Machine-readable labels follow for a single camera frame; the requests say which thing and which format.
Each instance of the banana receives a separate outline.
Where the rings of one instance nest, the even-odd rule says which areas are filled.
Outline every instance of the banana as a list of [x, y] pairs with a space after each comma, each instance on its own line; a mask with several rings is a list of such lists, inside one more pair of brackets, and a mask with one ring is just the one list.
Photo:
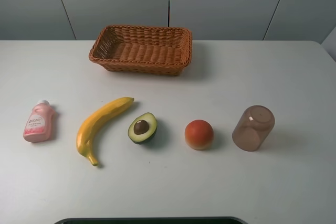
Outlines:
[[88, 158], [93, 166], [98, 165], [98, 161], [92, 153], [92, 143], [95, 134], [110, 119], [128, 109], [133, 101], [134, 98], [131, 97], [116, 99], [90, 115], [79, 128], [76, 141], [77, 151], [80, 155]]

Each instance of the bottle label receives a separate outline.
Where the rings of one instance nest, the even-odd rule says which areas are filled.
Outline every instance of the bottle label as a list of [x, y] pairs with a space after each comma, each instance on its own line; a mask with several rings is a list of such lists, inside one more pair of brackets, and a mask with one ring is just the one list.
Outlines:
[[46, 122], [40, 115], [31, 115], [25, 128], [25, 134], [42, 133]]

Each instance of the banana stem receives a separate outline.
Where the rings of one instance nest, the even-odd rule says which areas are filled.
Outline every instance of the banana stem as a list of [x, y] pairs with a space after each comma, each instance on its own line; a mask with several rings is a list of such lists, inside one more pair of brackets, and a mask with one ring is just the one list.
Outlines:
[[89, 161], [91, 162], [91, 164], [93, 166], [98, 166], [98, 161], [96, 160], [96, 158], [92, 155], [92, 153], [89, 153], [87, 155], [87, 158], [89, 159]]

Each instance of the peach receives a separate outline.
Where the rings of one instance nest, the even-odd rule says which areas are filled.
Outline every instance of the peach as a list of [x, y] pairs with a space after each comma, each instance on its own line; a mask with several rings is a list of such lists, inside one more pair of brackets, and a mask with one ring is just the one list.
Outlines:
[[204, 150], [212, 145], [214, 130], [203, 120], [195, 120], [187, 125], [184, 131], [186, 143], [195, 150]]

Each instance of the white wall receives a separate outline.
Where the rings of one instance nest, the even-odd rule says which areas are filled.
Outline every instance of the white wall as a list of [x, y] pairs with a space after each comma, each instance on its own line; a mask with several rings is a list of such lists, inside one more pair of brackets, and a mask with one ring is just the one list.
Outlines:
[[322, 47], [324, 47], [330, 56], [336, 61], [336, 27], [324, 40]]

